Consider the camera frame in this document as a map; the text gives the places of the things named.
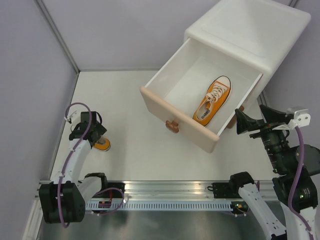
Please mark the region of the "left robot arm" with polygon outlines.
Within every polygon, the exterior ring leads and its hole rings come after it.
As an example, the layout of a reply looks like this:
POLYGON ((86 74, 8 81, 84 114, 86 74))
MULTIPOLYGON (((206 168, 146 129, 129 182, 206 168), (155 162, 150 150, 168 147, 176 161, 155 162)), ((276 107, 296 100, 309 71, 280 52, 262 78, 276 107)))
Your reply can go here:
POLYGON ((62 169, 49 183, 41 184, 38 190, 43 218, 47 224, 68 227, 70 223, 81 222, 85 216, 86 203, 94 195, 98 198, 108 195, 108 181, 102 172, 89 173, 79 182, 87 156, 106 131, 98 112, 80 113, 79 122, 69 135, 69 153, 62 169))

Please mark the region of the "orange sneaker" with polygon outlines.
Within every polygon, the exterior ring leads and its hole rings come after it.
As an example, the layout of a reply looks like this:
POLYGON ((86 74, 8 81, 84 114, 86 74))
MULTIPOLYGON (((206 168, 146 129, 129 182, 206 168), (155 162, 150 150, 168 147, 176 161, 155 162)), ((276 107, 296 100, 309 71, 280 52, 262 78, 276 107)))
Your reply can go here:
POLYGON ((222 75, 216 78, 208 87, 192 119, 206 127, 228 100, 231 91, 232 83, 227 76, 222 75))
POLYGON ((95 149, 106 152, 111 147, 111 142, 104 136, 102 136, 93 146, 95 149))

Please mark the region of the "bear head drawer knob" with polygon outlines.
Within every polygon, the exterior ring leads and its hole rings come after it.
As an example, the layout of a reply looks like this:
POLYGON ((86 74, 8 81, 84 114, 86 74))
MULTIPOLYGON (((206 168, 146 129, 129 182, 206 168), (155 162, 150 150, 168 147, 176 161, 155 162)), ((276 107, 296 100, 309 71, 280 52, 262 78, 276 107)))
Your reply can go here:
POLYGON ((169 121, 166 120, 165 121, 165 126, 167 129, 169 129, 171 132, 177 134, 179 132, 179 124, 177 122, 173 121, 169 121))

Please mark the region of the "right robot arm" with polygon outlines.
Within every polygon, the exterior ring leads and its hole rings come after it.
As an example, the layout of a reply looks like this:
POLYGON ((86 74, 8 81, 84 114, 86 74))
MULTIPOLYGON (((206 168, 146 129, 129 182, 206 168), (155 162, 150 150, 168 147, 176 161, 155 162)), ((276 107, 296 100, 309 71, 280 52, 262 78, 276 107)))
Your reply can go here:
POLYGON ((314 240, 318 193, 312 176, 320 172, 320 150, 305 144, 302 127, 311 116, 303 107, 286 112, 261 104, 262 119, 235 110, 237 134, 250 133, 261 139, 273 172, 273 189, 280 202, 285 224, 269 208, 251 175, 244 171, 230 176, 228 192, 241 197, 258 221, 267 240, 314 240))

